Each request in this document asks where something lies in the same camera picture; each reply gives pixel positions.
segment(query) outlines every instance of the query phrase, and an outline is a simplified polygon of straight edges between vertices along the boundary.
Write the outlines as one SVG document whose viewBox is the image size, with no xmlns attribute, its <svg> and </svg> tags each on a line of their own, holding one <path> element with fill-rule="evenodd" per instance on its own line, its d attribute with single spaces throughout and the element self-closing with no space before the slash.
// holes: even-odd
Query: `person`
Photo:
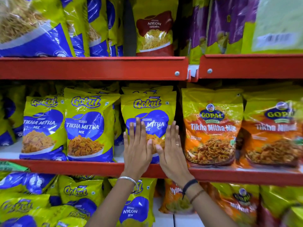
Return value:
<svg viewBox="0 0 303 227">
<path fill-rule="evenodd" d="M 138 181 L 147 170 L 152 160 L 152 140 L 146 142 L 146 126 L 136 118 L 136 131 L 134 124 L 130 123 L 129 141 L 124 132 L 124 171 L 121 177 L 128 177 Z M 173 180 L 181 189 L 193 181 L 185 156 L 183 154 L 179 136 L 179 126 L 173 121 L 167 127 L 165 135 L 165 149 L 156 145 L 160 158 L 160 166 L 166 176 Z M 134 190 L 134 182 L 130 179 L 118 179 L 104 202 L 88 221 L 86 227 L 115 227 L 122 213 L 123 207 Z M 236 227 L 238 226 L 203 190 L 199 183 L 191 184 L 186 196 L 202 220 L 205 227 Z"/>
</svg>

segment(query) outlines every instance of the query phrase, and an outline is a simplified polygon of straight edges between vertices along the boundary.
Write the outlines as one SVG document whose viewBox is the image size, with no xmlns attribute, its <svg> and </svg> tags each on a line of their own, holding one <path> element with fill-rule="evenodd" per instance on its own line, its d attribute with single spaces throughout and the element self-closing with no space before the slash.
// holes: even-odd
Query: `person's right hand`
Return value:
<svg viewBox="0 0 303 227">
<path fill-rule="evenodd" d="M 181 189 L 187 182 L 194 179 L 194 176 L 189 173 L 185 156 L 182 151 L 179 126 L 176 126 L 176 121 L 168 126 L 165 134 L 165 148 L 156 145 L 157 152 L 160 158 L 160 166 L 166 176 L 173 180 Z"/>
</svg>

